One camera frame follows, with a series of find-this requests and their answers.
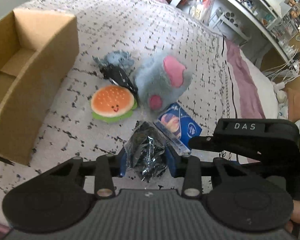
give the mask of patterned bedsheet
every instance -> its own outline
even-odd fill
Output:
[[[71,157],[95,160],[118,153],[136,121],[145,118],[138,109],[131,118],[114,124],[92,119],[89,99],[108,84],[92,55],[103,57],[123,49],[135,58],[137,68],[142,59],[167,50],[194,73],[179,103],[202,127],[202,135],[211,135],[219,118],[241,117],[238,85],[227,62],[225,40],[183,12],[155,0],[32,0],[23,7],[75,14],[80,53],[43,122],[30,164],[0,162],[0,223],[7,224],[1,204],[9,190]],[[234,155],[225,158],[235,160]],[[125,178],[114,178],[114,183],[117,191],[123,187],[166,189],[180,188],[182,179],[165,172],[147,184],[128,172]],[[209,178],[203,180],[205,192],[210,184]],[[87,179],[85,189],[92,192],[92,186],[93,180]]]

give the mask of round logo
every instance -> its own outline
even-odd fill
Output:
[[[193,123],[188,124],[188,136],[193,137],[196,134],[197,130],[195,128],[195,125]]]

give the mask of hamburger toy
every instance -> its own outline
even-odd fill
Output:
[[[93,118],[112,123],[132,116],[137,102],[127,88],[110,85],[94,93],[91,108]]]

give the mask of bed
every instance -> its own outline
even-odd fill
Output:
[[[157,0],[31,0],[29,9],[57,10],[78,18],[80,53],[64,79],[34,143],[28,166],[0,162],[0,223],[7,225],[1,209],[5,194],[17,185],[74,156],[94,160],[118,153],[130,137],[139,109],[129,119],[115,124],[94,120],[89,98],[108,84],[93,63],[92,55],[123,49],[142,60],[156,51],[167,50],[193,71],[193,81],[179,103],[211,135],[219,118],[276,118],[278,102],[271,82],[242,54],[237,46],[213,33],[182,11]],[[215,153],[193,152],[202,160]],[[236,160],[229,153],[224,158]],[[239,158],[240,163],[247,162]],[[128,172],[114,178],[120,188],[179,188],[181,179],[165,172],[158,180],[141,182]],[[93,191],[87,179],[85,190]],[[211,189],[208,178],[203,190]]]

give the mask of black plastic package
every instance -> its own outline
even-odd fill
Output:
[[[165,163],[166,139],[150,122],[142,122],[125,145],[127,168],[133,169],[141,180],[161,175],[167,168]]]

